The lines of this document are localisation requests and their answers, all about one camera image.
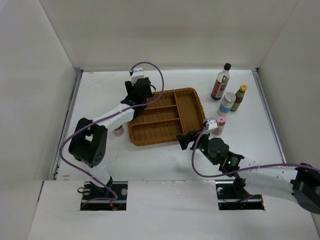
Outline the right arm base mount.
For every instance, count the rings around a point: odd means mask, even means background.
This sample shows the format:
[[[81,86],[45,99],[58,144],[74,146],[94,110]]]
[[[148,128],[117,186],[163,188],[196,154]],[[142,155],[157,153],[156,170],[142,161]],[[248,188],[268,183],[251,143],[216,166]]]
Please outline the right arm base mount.
[[[218,208],[221,211],[265,210],[261,195],[249,194],[245,189],[245,181],[233,177],[231,180],[215,182]]]

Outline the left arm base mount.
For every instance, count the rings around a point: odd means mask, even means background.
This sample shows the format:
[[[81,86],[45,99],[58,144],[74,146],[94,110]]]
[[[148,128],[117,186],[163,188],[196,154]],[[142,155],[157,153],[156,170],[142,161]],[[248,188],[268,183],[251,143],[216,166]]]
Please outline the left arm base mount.
[[[77,189],[81,194],[81,211],[125,211],[127,209],[128,182],[113,181],[111,178],[107,186],[98,187],[91,181],[85,181],[82,187]]]

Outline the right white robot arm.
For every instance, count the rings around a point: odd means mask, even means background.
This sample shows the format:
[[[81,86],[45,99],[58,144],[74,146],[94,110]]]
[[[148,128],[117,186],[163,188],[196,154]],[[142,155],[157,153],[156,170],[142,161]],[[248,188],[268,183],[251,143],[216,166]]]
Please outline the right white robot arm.
[[[230,151],[221,138],[191,131],[177,136],[182,150],[192,143],[214,166],[217,177],[233,178],[232,192],[238,198],[266,195],[298,204],[304,210],[320,213],[320,170],[307,163],[263,164]]]

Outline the pink cap spice jar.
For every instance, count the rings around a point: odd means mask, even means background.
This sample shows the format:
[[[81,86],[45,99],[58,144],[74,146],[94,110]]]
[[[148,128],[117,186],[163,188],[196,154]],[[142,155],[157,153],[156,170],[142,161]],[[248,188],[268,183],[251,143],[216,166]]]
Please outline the pink cap spice jar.
[[[216,120],[216,123],[217,123],[217,128],[215,130],[215,135],[220,135],[222,134],[223,130],[224,130],[224,127],[226,125],[226,118],[224,116],[219,116]]]

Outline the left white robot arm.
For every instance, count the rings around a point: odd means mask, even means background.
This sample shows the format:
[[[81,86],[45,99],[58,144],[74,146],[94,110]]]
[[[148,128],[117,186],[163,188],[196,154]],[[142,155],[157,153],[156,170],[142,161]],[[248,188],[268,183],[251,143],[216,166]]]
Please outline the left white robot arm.
[[[138,117],[146,108],[148,98],[152,97],[151,82],[148,77],[139,78],[135,84],[125,82],[127,96],[113,110],[102,115],[102,118],[113,116],[95,123],[77,134],[71,139],[68,152],[79,162],[95,179],[91,183],[95,185],[95,193],[100,199],[108,199],[112,195],[111,176],[106,166],[101,163],[105,156],[107,136],[123,124]]]

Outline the white lid spice jar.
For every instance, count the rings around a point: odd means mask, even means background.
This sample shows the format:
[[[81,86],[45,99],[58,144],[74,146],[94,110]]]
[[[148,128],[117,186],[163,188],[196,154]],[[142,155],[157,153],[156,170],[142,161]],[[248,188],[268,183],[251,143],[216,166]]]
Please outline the white lid spice jar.
[[[112,131],[112,133],[113,133],[115,136],[121,136],[121,135],[124,133],[124,128],[123,128],[123,126],[121,125],[120,127],[116,128],[115,130]]]

